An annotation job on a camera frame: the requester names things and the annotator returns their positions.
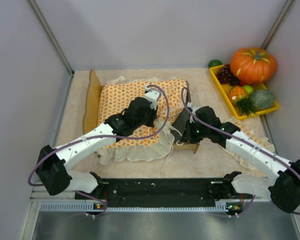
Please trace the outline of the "wooden pet bed frame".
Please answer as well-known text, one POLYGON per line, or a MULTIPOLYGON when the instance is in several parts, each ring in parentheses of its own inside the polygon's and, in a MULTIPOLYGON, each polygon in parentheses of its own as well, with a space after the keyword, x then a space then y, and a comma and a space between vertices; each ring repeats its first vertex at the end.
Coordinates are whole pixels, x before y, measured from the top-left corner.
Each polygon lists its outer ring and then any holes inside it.
POLYGON ((123 139, 99 149, 96 153, 102 164, 108 164, 111 159, 116 162, 124 159, 149 162, 167 157, 174 149, 197 151, 199 143, 181 143, 180 140, 174 143, 175 138, 171 134, 172 123, 184 109, 180 99, 181 89, 188 86, 185 80, 179 78, 129 80, 120 76, 102 85, 92 69, 86 94, 83 133, 90 132, 111 115, 127 108, 133 99, 144 94, 144 88, 149 84, 159 86, 168 97, 168 100, 163 97, 159 99, 158 118, 154 122, 154 128, 142 126, 133 134, 137 140, 123 139))

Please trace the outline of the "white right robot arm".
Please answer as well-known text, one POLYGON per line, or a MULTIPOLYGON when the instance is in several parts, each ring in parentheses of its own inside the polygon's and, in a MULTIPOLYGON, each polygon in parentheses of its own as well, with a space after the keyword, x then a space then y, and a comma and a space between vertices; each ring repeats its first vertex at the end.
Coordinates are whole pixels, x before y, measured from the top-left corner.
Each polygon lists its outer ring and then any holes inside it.
POLYGON ((253 177, 235 173, 230 179, 235 192, 266 198, 286 213, 299 214, 300 159, 293 162, 267 150, 235 124, 221 122, 209 106, 185 107, 185 111, 190 115, 187 131, 191 140, 208 138, 265 174, 264 177, 253 177))

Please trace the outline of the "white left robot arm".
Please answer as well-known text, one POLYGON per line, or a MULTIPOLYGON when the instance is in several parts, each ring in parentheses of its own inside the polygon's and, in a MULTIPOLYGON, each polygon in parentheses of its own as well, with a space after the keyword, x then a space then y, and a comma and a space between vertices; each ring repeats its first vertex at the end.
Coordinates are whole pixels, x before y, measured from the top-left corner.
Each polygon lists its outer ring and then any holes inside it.
POLYGON ((55 196, 65 190, 92 193, 100 184, 100 177, 93 172, 73 171, 72 167, 99 149, 116 143, 121 136, 131 136, 141 126, 153 127, 157 109, 157 98, 137 97, 123 113, 110 116, 80 138, 56 148, 43 147, 35 172, 49 195, 55 196))

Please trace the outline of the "grey bed base fabric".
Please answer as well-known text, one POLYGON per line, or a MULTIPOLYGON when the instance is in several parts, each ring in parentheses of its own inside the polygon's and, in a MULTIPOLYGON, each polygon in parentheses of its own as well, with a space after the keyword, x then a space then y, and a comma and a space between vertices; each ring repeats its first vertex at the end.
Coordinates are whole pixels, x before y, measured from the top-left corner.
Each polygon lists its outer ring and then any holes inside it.
POLYGON ((190 118, 189 113, 184 109, 172 123, 171 134, 174 136, 174 143, 179 141, 185 131, 186 121, 190 118))

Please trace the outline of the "yellow plastic tray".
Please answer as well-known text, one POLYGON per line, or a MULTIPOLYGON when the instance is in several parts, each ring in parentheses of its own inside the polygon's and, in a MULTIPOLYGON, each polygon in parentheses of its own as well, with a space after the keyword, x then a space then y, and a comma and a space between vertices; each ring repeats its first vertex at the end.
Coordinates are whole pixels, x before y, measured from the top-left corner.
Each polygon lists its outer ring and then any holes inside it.
POLYGON ((279 103, 276 100, 274 100, 274 104, 271 108, 268 108, 268 109, 262 110, 262 111, 258 111, 256 113, 251 113, 250 116, 247 116, 246 114, 241 114, 239 109, 236 106, 232 105, 232 103, 230 102, 230 99, 227 96, 231 86, 229 84, 220 84, 219 80, 216 77, 216 74, 219 72, 219 70, 221 70, 223 68, 223 66, 224 65, 222 64, 219 66, 211 67, 209 69, 210 76, 211 76, 213 83, 215 84, 215 86, 217 88, 217 91, 219 92, 220 96, 222 97, 226 107, 228 108, 228 110, 234 117, 236 117, 239 120, 245 120, 248 118, 261 116, 261 115, 265 115, 265 114, 268 115, 274 111, 277 111, 280 108, 279 103))

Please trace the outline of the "duck print pillow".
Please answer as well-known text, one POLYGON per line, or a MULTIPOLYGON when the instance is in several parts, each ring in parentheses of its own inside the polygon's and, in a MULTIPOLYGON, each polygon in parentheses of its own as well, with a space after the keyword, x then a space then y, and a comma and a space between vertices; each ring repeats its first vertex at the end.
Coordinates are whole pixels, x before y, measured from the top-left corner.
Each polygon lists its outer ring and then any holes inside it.
MULTIPOLYGON (((247 137, 255 141, 256 143, 262 145, 267 150, 271 151, 272 153, 275 152, 275 147, 272 143, 269 142, 269 139, 267 137, 257 137, 255 136, 254 130, 249 129, 247 126, 242 125, 242 122, 235 117, 231 117, 226 120, 227 122, 233 123, 234 125, 238 126, 242 132, 245 133, 247 137)), ((239 156, 237 153, 234 153, 232 151, 223 149, 224 152, 229 154, 233 159, 235 159, 240 166, 249 169, 251 171, 255 171, 257 168, 253 166, 251 163, 249 163, 245 158, 239 156)))

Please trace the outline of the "orange pineapple toy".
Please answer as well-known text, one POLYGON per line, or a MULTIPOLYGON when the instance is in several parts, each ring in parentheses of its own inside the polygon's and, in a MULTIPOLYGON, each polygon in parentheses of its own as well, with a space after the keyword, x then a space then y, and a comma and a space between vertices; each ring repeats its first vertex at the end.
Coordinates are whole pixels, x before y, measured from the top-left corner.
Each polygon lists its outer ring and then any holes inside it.
POLYGON ((256 109, 249 99, 249 95, 241 86, 232 87, 227 96, 231 104, 239 110, 240 114, 249 117, 251 114, 256 113, 256 109))

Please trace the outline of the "dark purple grape bunch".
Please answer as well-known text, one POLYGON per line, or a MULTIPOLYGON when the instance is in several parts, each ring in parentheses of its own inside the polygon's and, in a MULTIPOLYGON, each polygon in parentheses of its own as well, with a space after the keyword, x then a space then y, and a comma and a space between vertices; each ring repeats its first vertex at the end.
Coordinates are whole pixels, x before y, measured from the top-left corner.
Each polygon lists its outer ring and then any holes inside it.
POLYGON ((216 77, 219 83, 222 85, 229 84, 232 87, 240 85, 240 80, 236 76, 234 76, 234 74, 230 70, 230 64, 224 65, 216 74, 216 77))

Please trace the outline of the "red tomato under pumpkin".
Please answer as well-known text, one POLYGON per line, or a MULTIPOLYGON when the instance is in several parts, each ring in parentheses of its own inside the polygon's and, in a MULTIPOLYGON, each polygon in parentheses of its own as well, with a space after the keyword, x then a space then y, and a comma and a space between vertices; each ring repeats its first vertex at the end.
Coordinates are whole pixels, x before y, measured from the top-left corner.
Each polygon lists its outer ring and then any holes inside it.
POLYGON ((247 83, 240 80, 240 86, 244 86, 244 85, 247 85, 247 83))

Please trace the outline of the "dark green lime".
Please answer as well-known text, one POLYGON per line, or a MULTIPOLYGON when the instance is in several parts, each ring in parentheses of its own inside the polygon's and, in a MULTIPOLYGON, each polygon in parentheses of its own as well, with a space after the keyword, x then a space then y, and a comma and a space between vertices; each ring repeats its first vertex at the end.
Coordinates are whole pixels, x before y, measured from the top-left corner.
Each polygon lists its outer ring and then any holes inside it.
POLYGON ((217 59, 211 60, 208 63, 209 68, 216 67, 216 66, 219 66, 219 65, 222 65, 222 62, 220 60, 217 60, 217 59))

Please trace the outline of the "green melon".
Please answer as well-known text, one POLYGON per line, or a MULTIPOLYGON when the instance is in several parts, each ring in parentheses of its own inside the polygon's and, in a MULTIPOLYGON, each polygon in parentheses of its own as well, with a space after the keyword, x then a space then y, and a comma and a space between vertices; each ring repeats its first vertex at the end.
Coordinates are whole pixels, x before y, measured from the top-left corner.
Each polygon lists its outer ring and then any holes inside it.
POLYGON ((255 111, 267 110, 275 103, 274 95, 267 89, 255 90, 250 94, 249 100, 255 111))

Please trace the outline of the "orange pumpkin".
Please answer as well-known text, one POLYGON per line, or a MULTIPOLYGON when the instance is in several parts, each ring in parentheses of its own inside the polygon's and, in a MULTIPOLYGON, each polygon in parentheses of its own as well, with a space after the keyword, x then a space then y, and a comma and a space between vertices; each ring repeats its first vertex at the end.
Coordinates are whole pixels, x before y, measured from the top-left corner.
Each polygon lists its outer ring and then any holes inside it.
POLYGON ((276 58, 263 48, 250 47, 237 50, 231 57, 231 73, 247 84, 268 81, 276 72, 276 58))

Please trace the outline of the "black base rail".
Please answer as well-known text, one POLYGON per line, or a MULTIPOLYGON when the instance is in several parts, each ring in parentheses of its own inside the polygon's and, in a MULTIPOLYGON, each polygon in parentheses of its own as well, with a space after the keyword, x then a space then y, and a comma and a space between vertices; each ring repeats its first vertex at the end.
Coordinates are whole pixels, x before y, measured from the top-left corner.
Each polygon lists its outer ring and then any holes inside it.
POLYGON ((106 199, 111 208, 213 207, 219 200, 245 200, 251 194, 236 193, 222 178, 104 178, 90 194, 106 199))

